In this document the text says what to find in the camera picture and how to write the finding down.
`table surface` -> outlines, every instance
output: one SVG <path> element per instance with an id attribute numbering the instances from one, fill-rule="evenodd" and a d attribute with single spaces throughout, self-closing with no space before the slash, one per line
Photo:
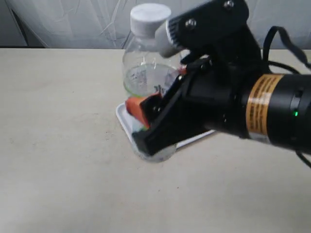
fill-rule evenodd
<path id="1" fill-rule="evenodd" d="M 291 151 L 218 133 L 161 164 L 134 155 L 122 53 L 0 50 L 0 232 L 310 232 L 311 171 Z"/>

